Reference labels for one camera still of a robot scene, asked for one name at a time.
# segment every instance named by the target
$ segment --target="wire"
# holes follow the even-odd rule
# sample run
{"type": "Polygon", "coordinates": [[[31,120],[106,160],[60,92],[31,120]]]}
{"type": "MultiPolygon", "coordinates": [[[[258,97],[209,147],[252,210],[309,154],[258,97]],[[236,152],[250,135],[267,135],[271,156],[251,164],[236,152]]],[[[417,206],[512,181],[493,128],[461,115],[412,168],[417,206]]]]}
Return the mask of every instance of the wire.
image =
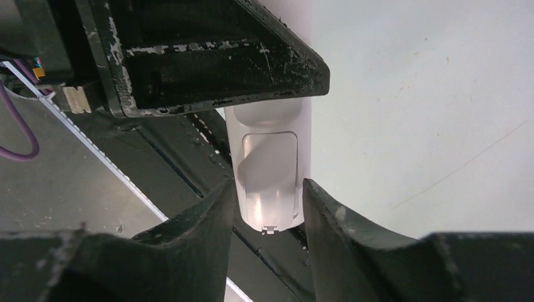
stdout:
{"type": "Polygon", "coordinates": [[[38,98],[31,98],[31,97],[28,97],[28,96],[21,96],[20,94],[13,92],[11,89],[7,88],[6,86],[4,86],[4,89],[9,94],[9,96],[11,96],[12,98],[24,99],[25,101],[38,101],[39,100],[38,98]]]}
{"type": "Polygon", "coordinates": [[[16,109],[15,105],[11,101],[7,90],[5,90],[4,88],[4,83],[2,82],[2,80],[0,80],[0,98],[6,104],[9,113],[11,113],[11,116],[16,121],[22,132],[26,135],[26,138],[30,141],[31,145],[31,152],[28,154],[18,154],[0,146],[0,157],[5,157],[7,159],[15,160],[17,162],[29,162],[30,160],[33,160],[35,157],[37,157],[37,155],[39,155],[39,142],[37,141],[35,134],[33,134],[30,127],[28,126],[28,124],[26,124],[26,122],[16,109]]]}
{"type": "MultiPolygon", "coordinates": [[[[15,63],[15,65],[17,65],[20,71],[24,73],[24,75],[26,76],[28,80],[30,80],[34,84],[39,83],[39,80],[35,77],[35,75],[33,75],[33,73],[31,73],[30,70],[28,70],[26,65],[24,65],[24,63],[21,60],[13,60],[13,62],[15,63]]],[[[39,89],[39,91],[42,92],[44,95],[50,94],[50,91],[48,89],[39,89]]]]}
{"type": "Polygon", "coordinates": [[[33,75],[27,68],[26,68],[26,65],[24,65],[24,63],[21,61],[21,60],[13,60],[13,62],[15,63],[15,65],[18,66],[18,68],[20,69],[20,71],[22,71],[22,73],[24,73],[24,75],[34,84],[37,84],[39,82],[39,80],[37,80],[37,78],[35,77],[35,75],[33,75]]]}

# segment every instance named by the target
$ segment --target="scuffed paint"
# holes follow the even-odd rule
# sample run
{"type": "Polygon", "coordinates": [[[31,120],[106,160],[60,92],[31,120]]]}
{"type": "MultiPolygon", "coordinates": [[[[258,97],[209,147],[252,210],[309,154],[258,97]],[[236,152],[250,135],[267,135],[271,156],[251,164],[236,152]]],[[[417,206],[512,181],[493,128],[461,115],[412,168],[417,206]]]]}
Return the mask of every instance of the scuffed paint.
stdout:
{"type": "Polygon", "coordinates": [[[236,43],[230,44],[230,41],[223,41],[222,45],[219,46],[219,49],[227,49],[227,48],[236,48],[239,45],[236,43]]]}
{"type": "Polygon", "coordinates": [[[41,259],[39,261],[37,261],[37,263],[35,264],[35,269],[40,271],[43,269],[43,267],[45,267],[45,265],[47,265],[47,260],[46,259],[41,259]]]}
{"type": "Polygon", "coordinates": [[[122,64],[122,61],[124,60],[124,55],[122,54],[120,40],[118,38],[118,33],[116,30],[116,26],[115,26],[115,21],[113,20],[112,17],[109,17],[108,19],[110,21],[110,30],[111,30],[111,33],[113,34],[113,42],[114,42],[114,43],[110,43],[111,56],[108,56],[108,60],[113,59],[115,64],[119,66],[120,64],[122,64]]]}
{"type": "Polygon", "coordinates": [[[200,130],[198,130],[198,133],[200,134],[200,136],[201,136],[202,138],[204,138],[204,140],[205,140],[207,143],[210,143],[210,142],[208,141],[208,138],[206,137],[206,135],[204,135],[204,133],[202,133],[200,130]]]}
{"type": "Polygon", "coordinates": [[[135,102],[135,99],[134,99],[133,96],[122,96],[121,100],[122,100],[122,102],[120,103],[120,106],[121,106],[122,110],[124,111],[124,113],[127,116],[130,116],[131,112],[133,112],[133,111],[140,112],[137,109],[137,103],[135,102]]]}
{"type": "Polygon", "coordinates": [[[122,67],[122,76],[124,77],[124,84],[126,84],[126,89],[128,93],[132,93],[132,81],[130,81],[130,74],[128,73],[128,70],[126,67],[122,67]]]}
{"type": "Polygon", "coordinates": [[[260,53],[270,53],[271,51],[268,50],[267,48],[265,48],[265,45],[263,45],[263,43],[259,43],[259,46],[260,46],[260,49],[259,49],[259,52],[260,53]]]}
{"type": "Polygon", "coordinates": [[[450,282],[457,291],[463,290],[463,285],[460,282],[461,276],[458,266],[456,265],[454,258],[451,254],[449,244],[447,243],[447,237],[445,234],[437,234],[436,241],[434,243],[438,254],[443,258],[443,266],[445,271],[450,275],[450,282]]]}
{"type": "Polygon", "coordinates": [[[185,44],[173,45],[173,48],[175,52],[186,52],[187,51],[187,45],[185,44]]]}
{"type": "Polygon", "coordinates": [[[347,209],[346,209],[344,206],[340,206],[340,207],[338,207],[338,209],[336,210],[336,218],[337,218],[339,221],[344,221],[345,218],[346,218],[346,214],[347,214],[347,209]]]}
{"type": "Polygon", "coordinates": [[[134,47],[127,49],[126,52],[132,57],[136,53],[155,53],[156,55],[165,54],[165,49],[169,48],[167,45],[154,46],[154,47],[134,47]]]}
{"type": "Polygon", "coordinates": [[[198,50],[205,50],[202,46],[199,46],[198,43],[190,43],[189,44],[189,49],[192,50],[192,51],[198,51],[198,50]]]}
{"type": "MultiPolygon", "coordinates": [[[[75,232],[60,232],[56,235],[61,239],[62,243],[60,247],[50,249],[50,254],[53,255],[52,267],[50,268],[51,276],[47,282],[47,285],[50,288],[59,282],[61,275],[63,275],[65,266],[67,266],[72,257],[72,249],[76,248],[74,245],[75,241],[77,241],[74,240],[76,235],[78,235],[80,238],[85,236],[83,233],[77,234],[75,232]]],[[[41,296],[39,301],[46,301],[44,298],[46,298],[46,296],[41,296]]]]}
{"type": "Polygon", "coordinates": [[[137,109],[136,116],[168,116],[168,114],[160,113],[157,109],[137,109]]]}

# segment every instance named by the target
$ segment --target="white cable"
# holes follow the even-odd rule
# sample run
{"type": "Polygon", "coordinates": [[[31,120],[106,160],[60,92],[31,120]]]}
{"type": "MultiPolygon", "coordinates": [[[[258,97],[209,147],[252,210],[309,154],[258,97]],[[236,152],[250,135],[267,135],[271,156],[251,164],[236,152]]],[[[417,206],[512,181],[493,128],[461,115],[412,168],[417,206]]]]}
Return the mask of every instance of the white cable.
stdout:
{"type": "Polygon", "coordinates": [[[23,99],[25,101],[38,101],[39,99],[38,98],[29,98],[27,96],[21,96],[20,94],[16,94],[15,92],[13,92],[12,90],[10,90],[9,88],[7,88],[6,86],[4,86],[4,89],[6,90],[6,92],[9,94],[9,96],[11,96],[12,98],[15,98],[15,99],[23,99]]]}

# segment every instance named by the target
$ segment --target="black bracket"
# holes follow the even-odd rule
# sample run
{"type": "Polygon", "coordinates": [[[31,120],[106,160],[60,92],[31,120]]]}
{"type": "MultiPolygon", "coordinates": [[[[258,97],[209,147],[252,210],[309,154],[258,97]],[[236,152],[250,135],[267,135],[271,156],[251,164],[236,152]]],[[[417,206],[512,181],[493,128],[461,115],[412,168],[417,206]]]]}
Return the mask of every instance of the black bracket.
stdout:
{"type": "Polygon", "coordinates": [[[117,117],[328,93],[327,65],[256,0],[76,5],[117,117]]]}

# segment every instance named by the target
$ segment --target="white plastic latch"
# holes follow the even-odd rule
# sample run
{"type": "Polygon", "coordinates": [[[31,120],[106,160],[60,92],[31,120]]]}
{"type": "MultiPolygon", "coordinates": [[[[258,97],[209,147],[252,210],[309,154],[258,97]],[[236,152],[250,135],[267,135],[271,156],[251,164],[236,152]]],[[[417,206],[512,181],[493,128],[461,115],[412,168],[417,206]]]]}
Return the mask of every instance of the white plastic latch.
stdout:
{"type": "MultiPolygon", "coordinates": [[[[309,43],[311,1],[260,2],[309,43]]],[[[303,223],[302,183],[310,176],[310,99],[244,104],[226,107],[224,113],[243,220],[267,234],[303,223]]]]}

